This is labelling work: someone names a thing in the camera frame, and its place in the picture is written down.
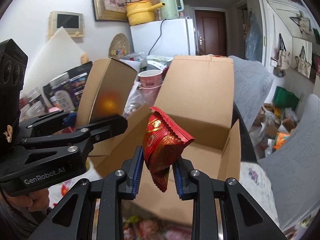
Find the left hand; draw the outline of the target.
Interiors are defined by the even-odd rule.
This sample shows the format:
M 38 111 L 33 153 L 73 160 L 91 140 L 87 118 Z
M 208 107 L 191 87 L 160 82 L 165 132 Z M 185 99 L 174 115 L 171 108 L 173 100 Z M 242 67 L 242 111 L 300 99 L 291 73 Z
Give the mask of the left hand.
M 30 212 L 46 211 L 49 207 L 48 189 L 42 189 L 18 197 L 11 197 L 6 193 L 4 193 L 4 196 L 13 207 L 27 208 Z

